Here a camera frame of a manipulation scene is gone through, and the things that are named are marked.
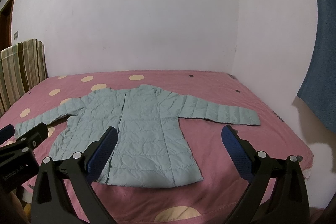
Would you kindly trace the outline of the light teal puffer jacket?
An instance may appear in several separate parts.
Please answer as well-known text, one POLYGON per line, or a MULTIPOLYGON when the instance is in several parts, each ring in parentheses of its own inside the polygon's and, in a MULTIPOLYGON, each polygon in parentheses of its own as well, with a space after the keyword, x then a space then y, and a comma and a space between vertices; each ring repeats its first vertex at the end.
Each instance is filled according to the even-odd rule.
POLYGON ((66 118, 66 129, 55 139, 50 157, 68 159, 84 151, 113 127, 118 141, 97 181, 137 188, 174 188, 203 180, 201 170, 179 127, 181 118, 257 126, 251 109, 221 105, 152 85, 132 89, 104 88, 19 123, 20 137, 40 123, 66 118))

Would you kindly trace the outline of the brown wooden door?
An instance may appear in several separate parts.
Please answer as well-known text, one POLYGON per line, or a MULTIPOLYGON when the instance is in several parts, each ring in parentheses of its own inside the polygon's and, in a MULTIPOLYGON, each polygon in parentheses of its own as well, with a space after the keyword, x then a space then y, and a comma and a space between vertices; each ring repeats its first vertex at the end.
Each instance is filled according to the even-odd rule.
POLYGON ((0 17, 0 50, 11 46, 11 22, 15 0, 8 0, 1 9, 0 17))

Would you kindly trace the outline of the wall light switch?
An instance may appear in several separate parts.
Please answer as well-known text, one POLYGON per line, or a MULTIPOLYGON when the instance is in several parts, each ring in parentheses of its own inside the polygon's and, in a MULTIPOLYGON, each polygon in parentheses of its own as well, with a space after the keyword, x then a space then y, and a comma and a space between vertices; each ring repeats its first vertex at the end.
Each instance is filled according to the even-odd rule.
POLYGON ((19 32, 17 31, 15 34, 14 34, 14 40, 16 40, 19 36, 19 32))

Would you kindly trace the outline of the blue curtain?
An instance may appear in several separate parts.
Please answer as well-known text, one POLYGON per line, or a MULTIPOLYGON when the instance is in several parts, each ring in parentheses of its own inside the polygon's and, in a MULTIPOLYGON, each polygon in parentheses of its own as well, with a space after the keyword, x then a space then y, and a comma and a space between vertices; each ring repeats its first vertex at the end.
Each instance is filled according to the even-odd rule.
POLYGON ((313 55, 297 96, 335 132, 335 0, 317 0, 313 55))

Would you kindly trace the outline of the pink polka dot bedsheet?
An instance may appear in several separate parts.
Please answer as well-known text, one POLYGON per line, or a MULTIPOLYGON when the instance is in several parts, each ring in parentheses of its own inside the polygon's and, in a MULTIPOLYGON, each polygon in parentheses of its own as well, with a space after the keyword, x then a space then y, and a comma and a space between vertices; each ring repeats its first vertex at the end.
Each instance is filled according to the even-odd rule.
MULTIPOLYGON (((207 101, 256 111, 259 126, 237 126, 238 135, 256 150, 286 159, 301 156, 311 169, 313 153, 262 100, 231 75, 201 71, 124 71, 51 77, 26 93, 2 117, 1 126, 18 124, 82 97, 95 85, 129 89, 154 85, 207 101)), ((181 130, 201 169, 203 180, 172 189, 144 189, 93 183, 94 191, 118 223, 221 223, 247 187, 222 140, 222 125, 202 119, 181 119, 181 130)))

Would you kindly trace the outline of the striped headboard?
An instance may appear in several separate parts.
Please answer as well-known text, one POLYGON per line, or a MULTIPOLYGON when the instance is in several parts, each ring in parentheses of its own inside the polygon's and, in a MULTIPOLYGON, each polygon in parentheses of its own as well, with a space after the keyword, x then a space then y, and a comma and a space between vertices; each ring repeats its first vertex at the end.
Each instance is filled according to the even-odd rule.
POLYGON ((45 45, 29 39, 1 51, 1 115, 48 77, 45 45))

